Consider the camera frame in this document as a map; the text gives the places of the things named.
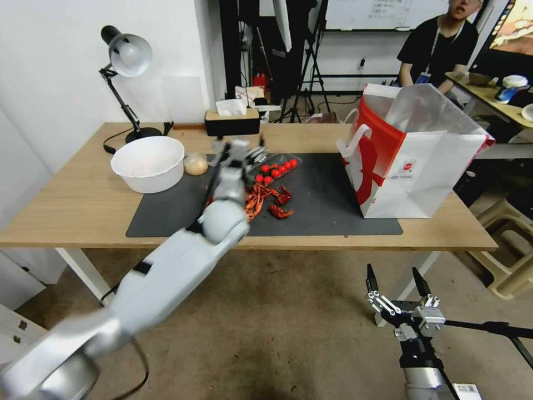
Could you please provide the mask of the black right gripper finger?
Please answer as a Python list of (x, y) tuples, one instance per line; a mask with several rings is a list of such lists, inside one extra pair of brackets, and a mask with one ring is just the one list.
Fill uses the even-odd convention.
[(401, 309), (379, 292), (378, 282), (371, 263), (366, 265), (366, 300), (375, 312), (375, 324), (384, 327), (401, 315)]
[(415, 267), (412, 268), (412, 273), (414, 277), (414, 282), (416, 289), (421, 297), (420, 305), (422, 307), (433, 307), (438, 308), (440, 304), (440, 298), (434, 296), (431, 293), (431, 290), (429, 288), (429, 284), (424, 279), (424, 277), (420, 274), (419, 270)]

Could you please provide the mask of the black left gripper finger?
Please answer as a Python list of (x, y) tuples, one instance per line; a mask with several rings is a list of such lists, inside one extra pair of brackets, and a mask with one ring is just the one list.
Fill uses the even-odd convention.
[(267, 154), (268, 154), (268, 147), (265, 145), (264, 136), (260, 134), (258, 146), (253, 148), (248, 153), (248, 163), (249, 164), (260, 163), (263, 160), (265, 160)]
[(229, 143), (224, 139), (216, 139), (212, 144), (214, 158), (211, 160), (212, 167), (226, 166), (228, 164)]

